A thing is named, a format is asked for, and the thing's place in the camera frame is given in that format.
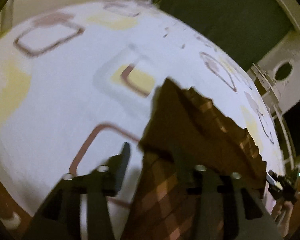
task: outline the round mirror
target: round mirror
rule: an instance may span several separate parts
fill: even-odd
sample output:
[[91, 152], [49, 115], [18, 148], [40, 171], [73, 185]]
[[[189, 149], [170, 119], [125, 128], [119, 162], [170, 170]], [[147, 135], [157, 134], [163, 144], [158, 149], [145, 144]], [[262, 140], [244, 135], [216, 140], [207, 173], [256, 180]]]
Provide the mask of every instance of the round mirror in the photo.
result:
[[275, 80], [282, 81], [285, 80], [291, 73], [292, 66], [289, 62], [284, 63], [280, 66], [275, 73]]

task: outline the folded cloth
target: folded cloth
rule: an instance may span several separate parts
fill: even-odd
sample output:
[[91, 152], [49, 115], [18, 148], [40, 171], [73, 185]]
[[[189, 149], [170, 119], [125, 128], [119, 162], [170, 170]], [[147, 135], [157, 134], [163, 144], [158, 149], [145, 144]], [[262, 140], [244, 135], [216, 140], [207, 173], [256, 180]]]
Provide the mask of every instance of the folded cloth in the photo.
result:
[[[200, 197], [188, 195], [178, 184], [172, 143], [196, 164], [220, 175], [240, 173], [247, 186], [263, 196], [266, 162], [248, 130], [225, 117], [211, 99], [166, 79], [154, 97], [152, 117], [139, 143], [143, 170], [121, 240], [191, 238]], [[221, 231], [222, 212], [211, 213], [211, 230]]]

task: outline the person's arm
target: person's arm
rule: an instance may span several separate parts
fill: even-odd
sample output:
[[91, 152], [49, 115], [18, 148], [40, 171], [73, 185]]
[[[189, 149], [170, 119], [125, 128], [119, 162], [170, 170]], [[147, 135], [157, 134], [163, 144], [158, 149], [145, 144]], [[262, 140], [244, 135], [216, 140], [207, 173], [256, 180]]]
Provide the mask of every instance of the person's arm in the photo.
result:
[[276, 205], [274, 205], [271, 216], [273, 219], [276, 219], [281, 214], [282, 208], [285, 209], [286, 214], [283, 217], [282, 222], [278, 225], [278, 231], [282, 237], [285, 237], [289, 231], [289, 223], [292, 215], [293, 204], [290, 201], [285, 201], [284, 203], [282, 202], [282, 200], [279, 200]]

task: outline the checkered cloth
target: checkered cloth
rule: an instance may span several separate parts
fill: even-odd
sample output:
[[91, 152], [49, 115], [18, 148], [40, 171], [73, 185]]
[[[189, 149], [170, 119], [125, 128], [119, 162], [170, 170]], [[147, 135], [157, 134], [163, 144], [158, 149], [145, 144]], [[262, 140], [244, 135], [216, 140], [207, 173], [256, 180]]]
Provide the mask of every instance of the checkered cloth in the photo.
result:
[[[174, 142], [197, 164], [221, 175], [238, 172], [263, 195], [266, 162], [247, 129], [225, 117], [211, 99], [193, 88], [181, 90], [169, 79], [154, 98], [153, 115], [139, 143], [145, 153], [141, 179], [121, 240], [191, 239], [200, 197], [178, 184], [169, 151]], [[222, 237], [222, 199], [212, 195], [205, 205], [210, 233]]]

